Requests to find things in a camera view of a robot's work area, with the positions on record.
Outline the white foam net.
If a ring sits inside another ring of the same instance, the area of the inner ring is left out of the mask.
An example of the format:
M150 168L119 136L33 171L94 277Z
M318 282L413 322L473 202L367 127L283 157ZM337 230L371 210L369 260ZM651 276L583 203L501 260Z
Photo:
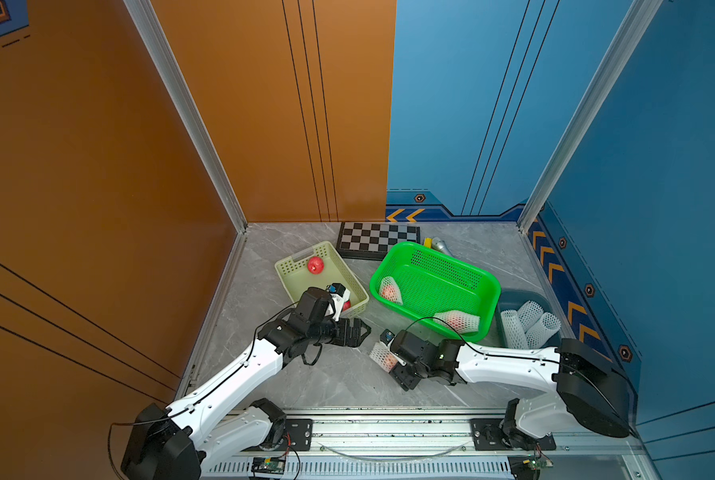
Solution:
M527 336L523 330L523 324L519 320L517 310L505 310L501 312L501 327L503 327L503 337L505 337L505 347L515 350L528 350Z
M525 332L529 349L542 348L561 329L561 320L551 312L539 316L539 320Z
M535 301L527 301L517 310L517 318L521 322L521 327L523 331L531 329L545 313L543 307Z

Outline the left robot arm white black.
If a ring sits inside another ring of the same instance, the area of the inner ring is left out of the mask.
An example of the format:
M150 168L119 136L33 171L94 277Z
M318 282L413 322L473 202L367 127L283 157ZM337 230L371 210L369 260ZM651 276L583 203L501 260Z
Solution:
M129 423L128 444L113 472L121 479L199 479L248 448L281 447L287 415L274 402L257 400L234 419L227 416L310 346L361 346L371 329L341 316L350 297L339 283L308 288L260 324L247 349L221 372L164 408L146 407Z

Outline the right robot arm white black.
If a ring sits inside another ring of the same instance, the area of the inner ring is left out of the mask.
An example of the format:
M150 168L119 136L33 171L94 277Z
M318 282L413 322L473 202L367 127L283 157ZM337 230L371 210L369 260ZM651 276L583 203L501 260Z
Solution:
M579 340L519 350L461 339L433 344L403 330L387 334L372 354L405 390L427 379L449 386L501 383L539 392L507 404L501 431L513 445L577 425L607 437L631 435L625 373Z

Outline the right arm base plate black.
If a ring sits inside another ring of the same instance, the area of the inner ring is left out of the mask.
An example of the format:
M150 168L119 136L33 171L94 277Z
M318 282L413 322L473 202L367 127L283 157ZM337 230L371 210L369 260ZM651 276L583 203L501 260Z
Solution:
M469 420L471 438L477 451L523 450L539 451L557 449L553 435L547 434L535 439L517 429L517 404L519 400L511 400L507 404L505 416L495 418L475 418Z

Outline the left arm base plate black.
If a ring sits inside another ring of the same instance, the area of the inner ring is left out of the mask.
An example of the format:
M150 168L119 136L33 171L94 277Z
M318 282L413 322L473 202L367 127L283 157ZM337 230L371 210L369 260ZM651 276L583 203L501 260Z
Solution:
M252 412L255 418L261 417L269 423L270 428L257 443L249 443L249 440L257 435L245 434L243 440L247 445L242 452L284 452L288 448L299 452L311 450L314 437L313 419L291 417L267 398L252 402L244 412Z

